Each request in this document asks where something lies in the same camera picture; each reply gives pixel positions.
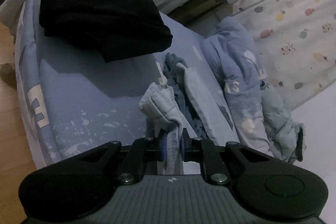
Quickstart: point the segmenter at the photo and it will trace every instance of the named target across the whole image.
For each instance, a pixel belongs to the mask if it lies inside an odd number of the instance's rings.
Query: black garment
[[[106,62],[162,52],[172,41],[152,0],[41,0],[40,25]]]

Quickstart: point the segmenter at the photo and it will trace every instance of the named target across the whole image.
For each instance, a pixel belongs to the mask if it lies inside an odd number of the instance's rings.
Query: rug
[[[336,0],[240,0],[270,83],[293,110],[336,80]]]

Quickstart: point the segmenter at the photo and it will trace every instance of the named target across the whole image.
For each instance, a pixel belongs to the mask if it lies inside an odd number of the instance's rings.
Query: crumpled cloth
[[[304,125],[292,120],[289,107],[270,83],[260,89],[265,131],[274,157],[288,163],[302,161],[306,150]]]
[[[186,68],[178,63],[177,83],[185,89],[185,92],[200,117],[208,138],[215,145],[228,141],[239,142],[238,136],[232,132],[225,116],[217,105],[214,97],[201,80],[197,70]]]
[[[162,52],[172,43],[153,0],[41,0],[39,23],[45,36],[95,49],[106,62]]]
[[[168,133],[166,160],[163,163],[158,162],[158,173],[162,175],[183,174],[180,151],[183,122],[179,108],[174,100],[173,88],[152,83],[142,97],[139,109],[154,122],[156,137],[161,128]]]
[[[194,129],[198,137],[208,138],[203,123],[199,116],[197,115],[194,107],[192,106],[186,92],[184,89],[184,81],[182,85],[177,83],[177,72],[179,71],[176,68],[177,64],[181,63],[186,68],[188,68],[185,60],[176,56],[176,54],[171,54],[168,52],[166,54],[166,60],[163,67],[163,74],[167,77],[167,84],[171,86],[174,90],[175,101],[178,105],[179,110],[185,116],[191,127]]]

